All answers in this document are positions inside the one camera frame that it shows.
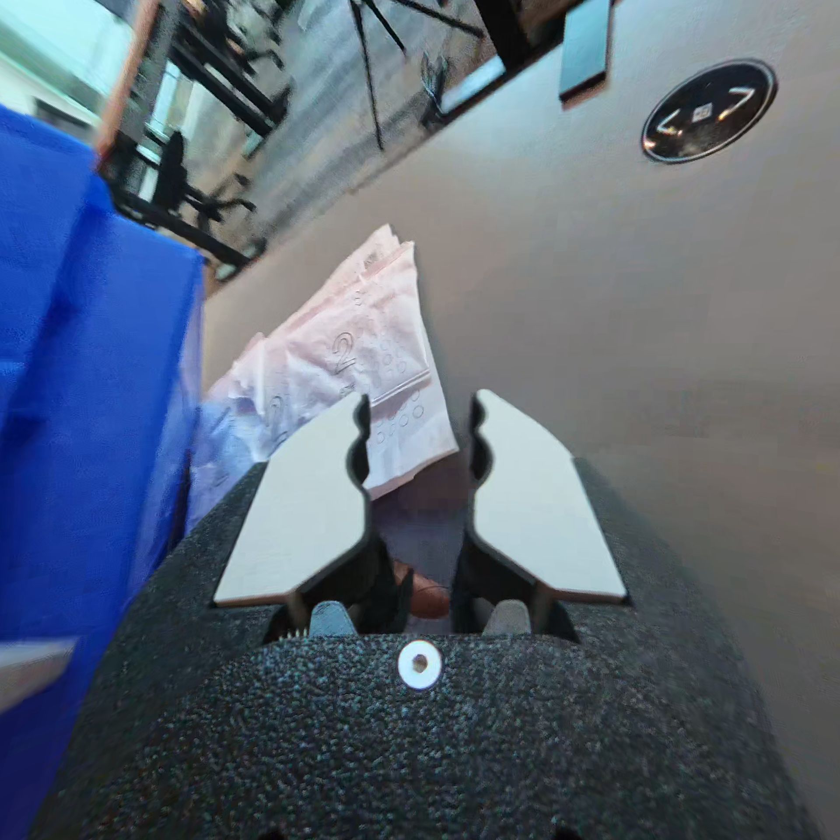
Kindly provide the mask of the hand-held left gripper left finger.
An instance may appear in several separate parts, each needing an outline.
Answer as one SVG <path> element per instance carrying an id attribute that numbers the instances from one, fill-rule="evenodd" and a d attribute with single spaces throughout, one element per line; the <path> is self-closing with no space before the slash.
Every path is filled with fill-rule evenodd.
<path id="1" fill-rule="evenodd" d="M 316 604 L 361 603 L 380 561 L 364 488 L 367 395 L 352 392 L 300 427 L 266 462 L 221 574 L 220 608 L 288 608 L 299 627 Z"/>

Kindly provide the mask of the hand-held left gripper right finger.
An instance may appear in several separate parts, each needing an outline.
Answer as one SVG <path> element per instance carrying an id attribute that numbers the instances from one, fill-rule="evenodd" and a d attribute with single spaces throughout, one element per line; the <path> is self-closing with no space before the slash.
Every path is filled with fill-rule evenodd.
<path id="1" fill-rule="evenodd" d="M 471 397 L 470 490 L 459 553 L 459 631 L 512 602 L 533 632 L 573 632 L 564 603 L 629 603 L 574 457 L 487 388 Z"/>

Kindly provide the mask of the translucent plastic bag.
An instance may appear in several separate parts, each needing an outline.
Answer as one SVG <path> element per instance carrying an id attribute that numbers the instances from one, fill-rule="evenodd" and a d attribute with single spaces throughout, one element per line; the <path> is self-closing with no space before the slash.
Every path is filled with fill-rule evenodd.
<path id="1" fill-rule="evenodd" d="M 253 465 L 349 394 L 367 396 L 364 488 L 375 500 L 458 447 L 418 295 L 415 244 L 377 228 L 209 388 L 194 437 L 185 532 Z"/>

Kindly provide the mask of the blue plastic storage bin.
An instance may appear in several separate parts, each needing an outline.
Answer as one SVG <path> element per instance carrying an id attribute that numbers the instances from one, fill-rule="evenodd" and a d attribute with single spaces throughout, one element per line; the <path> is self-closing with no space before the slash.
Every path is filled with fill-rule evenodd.
<path id="1" fill-rule="evenodd" d="M 196 425 L 203 257 L 121 215 L 93 158 L 2 107 L 2 646 L 71 646 L 2 710 L 2 838 L 26 838 L 164 558 Z"/>

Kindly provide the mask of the grey desk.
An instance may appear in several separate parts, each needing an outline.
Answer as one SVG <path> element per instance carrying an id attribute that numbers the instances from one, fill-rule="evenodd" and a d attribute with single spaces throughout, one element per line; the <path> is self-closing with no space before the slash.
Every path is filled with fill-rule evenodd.
<path id="1" fill-rule="evenodd" d="M 838 2 L 618 2 L 609 76 L 556 49 L 206 305 L 204 382 L 384 223 L 416 242 L 450 416 L 490 388 L 589 461 L 717 603 L 838 838 Z M 779 82 L 686 164 L 641 149 L 728 60 Z"/>

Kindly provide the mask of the round black desk control button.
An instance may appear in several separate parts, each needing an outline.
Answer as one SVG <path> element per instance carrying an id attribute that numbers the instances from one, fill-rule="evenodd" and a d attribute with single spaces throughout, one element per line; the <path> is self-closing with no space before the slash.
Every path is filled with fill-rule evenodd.
<path id="1" fill-rule="evenodd" d="M 758 59 L 706 68 L 670 91 L 648 115 L 640 147 L 651 161 L 681 165 L 735 143 L 772 105 L 779 82 Z"/>

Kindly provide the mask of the dark rectangular desk plate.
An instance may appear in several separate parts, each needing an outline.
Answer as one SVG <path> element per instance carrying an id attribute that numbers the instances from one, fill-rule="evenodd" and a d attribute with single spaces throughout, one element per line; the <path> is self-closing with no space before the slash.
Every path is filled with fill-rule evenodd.
<path id="1" fill-rule="evenodd" d="M 567 11 L 559 90 L 564 107 L 605 80 L 612 16 L 613 1 L 583 1 Z"/>

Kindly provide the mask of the black office chair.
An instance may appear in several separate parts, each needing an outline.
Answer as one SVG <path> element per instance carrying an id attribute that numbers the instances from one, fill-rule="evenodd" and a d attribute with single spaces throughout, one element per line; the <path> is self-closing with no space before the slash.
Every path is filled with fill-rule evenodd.
<path id="1" fill-rule="evenodd" d="M 184 165 L 185 140 L 180 130 L 172 132 L 165 143 L 161 154 L 160 165 L 157 170 L 152 205 L 160 210 L 180 216 L 180 208 L 189 203 L 196 210 L 196 220 L 204 225 L 210 222 L 223 222 L 223 211 L 241 206 L 250 213 L 256 210 L 256 205 L 241 198 L 223 199 L 210 197 L 193 188 L 187 177 Z"/>

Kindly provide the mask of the black tripod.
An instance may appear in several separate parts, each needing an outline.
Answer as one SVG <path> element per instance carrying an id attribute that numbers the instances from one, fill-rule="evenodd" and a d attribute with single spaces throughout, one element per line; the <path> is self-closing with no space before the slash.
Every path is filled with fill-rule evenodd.
<path id="1" fill-rule="evenodd" d="M 431 7 L 423 5 L 419 2 L 394 1 L 393 3 L 408 8 L 417 14 L 421 14 L 423 16 L 426 16 L 427 18 L 431 18 L 435 21 L 438 21 L 439 23 L 449 28 L 468 34 L 469 36 L 478 40 L 482 40 L 485 37 L 484 31 L 481 28 L 472 24 L 465 23 L 456 17 L 443 14 L 440 11 L 436 11 Z M 394 28 L 385 18 L 382 11 L 380 10 L 380 8 L 378 8 L 374 1 L 349 1 L 348 5 L 353 20 L 355 32 L 360 41 L 361 54 L 364 64 L 364 78 L 371 107 L 372 122 L 374 125 L 374 137 L 379 151 L 384 153 L 385 144 L 382 138 L 382 126 L 380 124 L 379 114 L 377 111 L 377 100 L 375 96 L 375 86 L 371 74 L 371 57 L 368 48 L 368 40 L 364 32 L 363 10 L 367 8 L 373 13 L 373 15 L 380 22 L 381 26 L 389 35 L 393 43 L 402 51 L 402 54 L 405 58 L 407 58 L 407 49 L 402 40 L 397 35 Z"/>

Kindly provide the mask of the wooden edged table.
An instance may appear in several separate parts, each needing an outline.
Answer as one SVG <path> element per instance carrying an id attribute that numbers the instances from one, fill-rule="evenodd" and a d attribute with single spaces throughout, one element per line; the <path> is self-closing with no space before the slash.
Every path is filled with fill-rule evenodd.
<path id="1" fill-rule="evenodd" d="M 161 86 L 168 17 L 166 2 L 139 3 L 129 54 L 102 113 L 94 145 L 99 172 L 144 135 Z"/>

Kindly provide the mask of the black table frame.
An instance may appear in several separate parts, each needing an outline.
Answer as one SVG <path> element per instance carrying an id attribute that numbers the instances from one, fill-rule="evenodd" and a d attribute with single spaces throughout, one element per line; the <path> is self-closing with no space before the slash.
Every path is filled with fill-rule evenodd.
<path id="1" fill-rule="evenodd" d="M 271 57 L 282 62 L 277 53 L 247 49 L 235 37 L 228 26 L 228 11 L 225 2 L 166 2 L 167 40 L 165 63 L 161 86 L 154 102 L 154 108 L 146 124 L 143 137 L 136 145 L 130 145 L 118 152 L 99 172 L 105 182 L 117 211 L 155 231 L 163 231 L 184 240 L 201 251 L 206 262 L 214 268 L 217 284 L 234 279 L 244 268 L 257 261 L 266 251 L 264 238 L 252 239 L 243 249 L 226 244 L 214 234 L 214 225 L 222 225 L 228 212 L 242 206 L 223 211 L 223 222 L 208 225 L 196 220 L 196 210 L 189 203 L 180 208 L 180 216 L 167 213 L 152 205 L 158 167 L 165 143 L 172 132 L 180 130 L 185 140 L 184 165 L 186 168 L 186 135 L 184 129 L 173 129 L 168 135 L 153 129 L 152 118 L 164 85 L 168 65 L 179 70 L 182 77 L 195 82 L 246 128 L 253 130 L 260 140 L 265 140 L 279 127 L 287 115 L 289 87 L 273 98 L 257 88 L 251 80 L 253 63 L 258 58 Z M 229 199 L 247 198 L 237 194 L 226 196 L 224 183 L 213 192 L 204 192 L 197 185 L 189 184 L 200 193 L 210 197 Z"/>

